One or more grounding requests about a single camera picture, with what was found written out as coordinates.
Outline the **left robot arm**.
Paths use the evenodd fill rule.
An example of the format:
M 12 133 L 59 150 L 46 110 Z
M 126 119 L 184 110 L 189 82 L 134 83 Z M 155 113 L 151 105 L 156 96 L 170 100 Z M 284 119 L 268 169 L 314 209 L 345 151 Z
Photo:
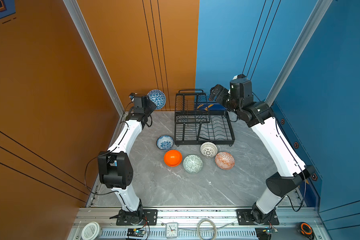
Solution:
M 121 122 L 123 127 L 120 135 L 107 151 L 100 152 L 94 159 L 97 160 L 101 184 L 111 190 L 106 195 L 115 194 L 122 205 L 113 218 L 122 224 L 138 225 L 144 219 L 144 210 L 132 186 L 134 170 L 129 154 L 157 106 L 147 95 L 132 93 L 130 97 L 133 106 Z

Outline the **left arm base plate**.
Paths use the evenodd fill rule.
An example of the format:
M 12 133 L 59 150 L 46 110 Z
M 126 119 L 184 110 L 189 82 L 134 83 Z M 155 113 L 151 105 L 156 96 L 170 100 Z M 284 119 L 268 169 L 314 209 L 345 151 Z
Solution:
M 117 219 L 117 226 L 139 226 L 144 225 L 146 221 L 150 226 L 155 226 L 158 210 L 140 209 L 134 212 L 120 210 L 115 218 Z

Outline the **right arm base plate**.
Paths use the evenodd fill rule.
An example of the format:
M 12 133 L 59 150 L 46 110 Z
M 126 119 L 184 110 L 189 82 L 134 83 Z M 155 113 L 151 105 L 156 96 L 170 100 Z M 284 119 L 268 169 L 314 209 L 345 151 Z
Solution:
M 280 224 L 279 218 L 276 214 L 276 210 L 272 210 L 268 214 L 263 214 L 257 209 L 237 209 L 237 219 L 239 225 L 273 225 L 278 226 Z

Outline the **blue geometric pattern bowl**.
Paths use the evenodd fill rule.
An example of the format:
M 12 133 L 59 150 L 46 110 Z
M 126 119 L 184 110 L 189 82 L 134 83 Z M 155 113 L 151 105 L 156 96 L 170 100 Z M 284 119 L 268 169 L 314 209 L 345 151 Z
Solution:
M 157 110 L 161 110 L 166 105 L 166 95 L 160 90 L 151 90 L 147 96 L 156 105 Z

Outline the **black wire dish rack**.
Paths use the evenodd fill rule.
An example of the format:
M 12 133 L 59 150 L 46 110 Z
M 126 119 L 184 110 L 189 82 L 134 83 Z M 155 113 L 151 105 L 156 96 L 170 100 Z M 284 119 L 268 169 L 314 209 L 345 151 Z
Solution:
M 201 145 L 211 142 L 232 146 L 234 130 L 228 112 L 208 102 L 203 90 L 186 89 L 176 94 L 175 145 Z

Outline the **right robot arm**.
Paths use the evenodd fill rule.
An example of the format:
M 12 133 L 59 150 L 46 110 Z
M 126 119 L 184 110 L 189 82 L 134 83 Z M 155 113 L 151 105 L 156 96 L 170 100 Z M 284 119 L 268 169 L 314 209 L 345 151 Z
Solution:
M 266 190 L 251 210 L 255 224 L 268 224 L 282 199 L 305 183 L 316 170 L 314 166 L 306 165 L 288 143 L 270 104 L 255 101 L 252 82 L 245 75 L 235 76 L 228 89 L 221 85 L 211 88 L 209 100 L 244 121 L 263 142 L 277 167 L 277 172 L 266 180 Z

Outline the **blue floral white bowl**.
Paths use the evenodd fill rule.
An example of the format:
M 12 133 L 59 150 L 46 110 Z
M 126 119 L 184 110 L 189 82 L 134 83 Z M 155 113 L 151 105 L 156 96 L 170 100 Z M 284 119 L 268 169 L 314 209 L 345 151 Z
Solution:
M 170 150 L 174 145 L 174 139 L 169 135 L 162 135 L 156 141 L 157 147 L 162 151 Z

